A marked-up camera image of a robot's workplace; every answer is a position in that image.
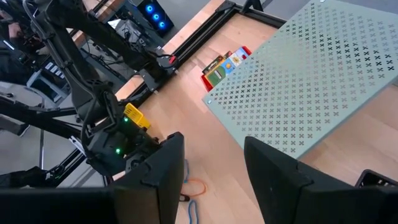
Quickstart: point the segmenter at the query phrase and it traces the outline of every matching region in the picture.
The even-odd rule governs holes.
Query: black metal frame
[[[259,0],[248,0],[244,6],[237,5],[231,1],[225,1],[221,4],[215,13],[172,53],[172,55],[178,58],[175,68],[177,69],[182,66],[201,46],[203,46],[207,40],[209,40],[236,14],[255,19],[275,28],[280,28],[286,23],[285,20],[265,14],[262,11],[250,9],[250,6],[254,6],[256,4],[253,4],[254,1]],[[162,84],[164,85],[170,79],[171,76],[167,77],[163,80]],[[129,95],[129,100],[121,100],[119,105],[124,105],[128,101],[132,102],[132,104],[138,108],[152,95],[152,93],[153,91],[151,91],[145,83],[142,83]],[[53,119],[60,116],[76,114],[74,108],[43,110],[42,108],[32,108],[22,103],[16,103],[0,97],[0,114],[13,117],[19,121],[31,124],[67,139],[72,136],[77,137],[80,135],[79,129],[73,128],[62,121]],[[61,164],[65,166],[65,172],[60,178],[54,180],[52,186],[56,187],[59,185],[84,160],[84,155],[78,149],[75,149],[64,161],[61,162]]]

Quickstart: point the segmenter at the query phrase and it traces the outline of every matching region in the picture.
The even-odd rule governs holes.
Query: perforated metal plate
[[[311,1],[203,101],[246,136],[298,158],[394,81],[398,16]]]

